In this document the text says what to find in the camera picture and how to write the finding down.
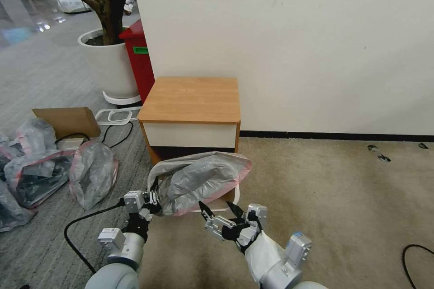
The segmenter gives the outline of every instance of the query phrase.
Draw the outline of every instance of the potted plant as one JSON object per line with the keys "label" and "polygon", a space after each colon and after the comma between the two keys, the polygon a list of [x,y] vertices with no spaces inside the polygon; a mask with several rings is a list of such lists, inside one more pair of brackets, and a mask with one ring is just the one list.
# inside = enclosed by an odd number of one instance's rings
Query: potted plant
{"label": "potted plant", "polygon": [[98,16],[101,28],[78,38],[85,49],[90,68],[95,72],[105,99],[113,104],[131,104],[140,101],[136,81],[127,51],[119,34],[125,0],[82,0]]}

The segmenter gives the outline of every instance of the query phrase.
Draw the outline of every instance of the white planter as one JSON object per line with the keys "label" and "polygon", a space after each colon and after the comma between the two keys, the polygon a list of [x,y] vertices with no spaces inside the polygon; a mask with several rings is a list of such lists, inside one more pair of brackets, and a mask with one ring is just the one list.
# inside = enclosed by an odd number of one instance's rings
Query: white planter
{"label": "white planter", "polygon": [[95,74],[104,98],[112,104],[128,105],[140,101],[125,44],[93,46],[86,42],[102,35],[102,29],[84,33],[78,43],[86,52],[90,71]]}

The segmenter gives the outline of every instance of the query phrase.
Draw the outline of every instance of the tree trunk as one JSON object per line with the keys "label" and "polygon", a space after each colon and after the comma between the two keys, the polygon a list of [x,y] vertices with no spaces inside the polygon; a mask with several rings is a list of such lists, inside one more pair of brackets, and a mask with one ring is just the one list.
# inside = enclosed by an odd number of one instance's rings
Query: tree trunk
{"label": "tree trunk", "polygon": [[120,44],[123,42],[119,34],[123,31],[122,17],[119,14],[108,14],[106,12],[98,15],[103,28],[103,45]]}

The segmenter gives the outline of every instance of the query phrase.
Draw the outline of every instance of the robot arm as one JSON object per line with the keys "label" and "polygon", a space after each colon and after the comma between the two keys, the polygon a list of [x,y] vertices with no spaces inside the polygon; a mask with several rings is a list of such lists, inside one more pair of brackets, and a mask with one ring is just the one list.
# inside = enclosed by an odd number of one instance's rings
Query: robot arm
{"label": "robot arm", "polygon": [[[85,289],[138,289],[137,272],[147,241],[148,225],[153,214],[161,210],[156,192],[130,191],[123,199],[129,219],[122,230],[104,228],[99,243],[109,251],[108,264],[87,282]],[[205,228],[220,240],[234,241],[244,254],[253,279],[262,289],[327,289],[314,282],[299,283],[301,265],[311,248],[311,240],[302,233],[291,236],[286,249],[281,248],[263,231],[267,207],[250,204],[245,213],[228,202],[236,216],[216,216],[202,202],[199,206]]]}
{"label": "robot arm", "polygon": [[205,228],[220,240],[234,241],[244,254],[250,273],[263,289],[324,289],[315,282],[300,283],[301,266],[310,251],[312,241],[301,232],[294,233],[285,249],[268,237],[263,227],[267,207],[249,204],[245,213],[239,206],[228,202],[236,216],[227,219],[215,216],[202,202],[199,206],[205,219]]}
{"label": "robot arm", "polygon": [[161,210],[156,192],[129,191],[123,196],[128,222],[122,230],[104,228],[99,243],[109,252],[108,264],[87,282],[85,289],[138,289],[137,272],[148,239],[148,225]]}

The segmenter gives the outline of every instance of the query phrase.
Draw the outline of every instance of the plastic bag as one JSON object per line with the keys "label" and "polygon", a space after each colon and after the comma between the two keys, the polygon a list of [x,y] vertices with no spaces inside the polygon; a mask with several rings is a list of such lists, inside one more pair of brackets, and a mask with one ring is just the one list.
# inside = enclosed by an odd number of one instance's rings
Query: plastic bag
{"label": "plastic bag", "polygon": [[73,155],[74,151],[49,150],[7,163],[6,181],[18,203],[33,208],[65,184]]}
{"label": "plastic bag", "polygon": [[26,155],[57,149],[53,127],[38,117],[31,118],[20,126],[17,138]]}
{"label": "plastic bag", "polygon": [[24,155],[20,150],[21,146],[15,146],[9,142],[9,138],[0,132],[0,157],[5,157],[9,160]]}
{"label": "plastic bag", "polygon": [[24,155],[24,153],[18,148],[11,147],[8,137],[0,132],[0,181],[6,181],[4,172],[6,164],[12,159],[22,155]]}
{"label": "plastic bag", "polygon": [[159,162],[149,172],[148,190],[157,179],[161,214],[182,215],[223,196],[252,168],[241,154],[212,151]]}
{"label": "plastic bag", "polygon": [[110,148],[99,141],[87,141],[75,152],[69,189],[85,209],[91,209],[109,193],[117,173],[118,161]]}
{"label": "plastic bag", "polygon": [[35,211],[20,207],[9,191],[7,184],[0,181],[0,232],[9,231],[30,221]]}

